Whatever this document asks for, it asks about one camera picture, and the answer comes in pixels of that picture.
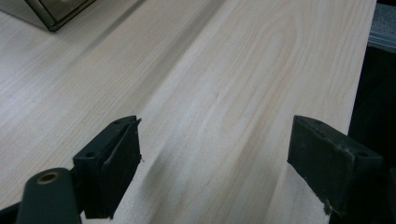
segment light wood surface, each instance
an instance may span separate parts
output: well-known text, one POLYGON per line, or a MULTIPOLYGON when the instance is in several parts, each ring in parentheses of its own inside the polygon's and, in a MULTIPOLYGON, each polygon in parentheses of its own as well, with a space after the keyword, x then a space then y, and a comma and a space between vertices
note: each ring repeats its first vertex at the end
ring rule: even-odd
POLYGON ((115 219, 326 223, 292 117, 347 132, 375 0, 98 0, 58 34, 0 13, 0 206, 109 122, 144 163, 115 219))

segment wood grain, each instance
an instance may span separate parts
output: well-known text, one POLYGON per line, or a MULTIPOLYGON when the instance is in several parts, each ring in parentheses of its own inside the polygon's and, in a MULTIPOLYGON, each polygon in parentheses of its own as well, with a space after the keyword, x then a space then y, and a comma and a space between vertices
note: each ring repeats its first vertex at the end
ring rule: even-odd
POLYGON ((374 7, 98 0, 56 35, 0 14, 0 206, 136 114, 145 162, 112 223, 326 223, 286 162, 292 117, 347 132, 374 7))

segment black clamp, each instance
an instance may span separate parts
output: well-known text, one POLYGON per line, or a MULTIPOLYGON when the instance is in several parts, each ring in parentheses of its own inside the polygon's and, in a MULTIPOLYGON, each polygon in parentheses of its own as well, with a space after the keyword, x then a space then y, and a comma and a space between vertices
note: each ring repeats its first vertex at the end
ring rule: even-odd
POLYGON ((54 168, 31 177, 22 201, 0 211, 0 223, 81 223, 113 218, 142 156, 131 116, 110 123, 74 158, 68 171, 54 168))

